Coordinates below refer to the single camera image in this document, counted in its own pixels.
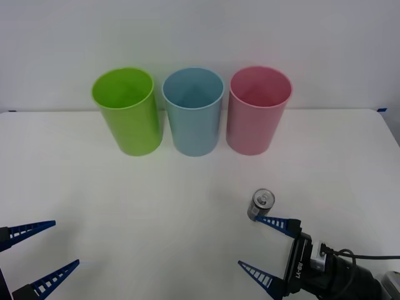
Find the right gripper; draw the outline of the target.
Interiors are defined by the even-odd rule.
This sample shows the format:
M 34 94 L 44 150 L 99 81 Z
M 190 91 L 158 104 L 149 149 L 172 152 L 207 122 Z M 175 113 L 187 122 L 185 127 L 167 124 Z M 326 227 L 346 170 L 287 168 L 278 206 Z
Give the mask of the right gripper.
M 294 238 L 284 280 L 243 261 L 238 261 L 238 265 L 272 299 L 282 299 L 284 296 L 298 293 L 301 289 L 320 296 L 326 285 L 323 279 L 326 270 L 326 254 L 321 251 L 321 242 L 313 243 L 310 235 L 301 233 L 299 219 L 256 216 L 255 220 Z

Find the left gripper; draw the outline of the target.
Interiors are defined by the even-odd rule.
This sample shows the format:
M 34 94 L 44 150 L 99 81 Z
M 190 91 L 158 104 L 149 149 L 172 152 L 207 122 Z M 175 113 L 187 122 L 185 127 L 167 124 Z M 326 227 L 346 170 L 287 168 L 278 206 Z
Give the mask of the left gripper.
M 1 227 L 0 251 L 10 249 L 17 243 L 56 225 L 55 220 Z M 45 300 L 79 266 L 75 260 L 64 267 L 27 284 L 11 293 L 0 270 L 0 300 Z

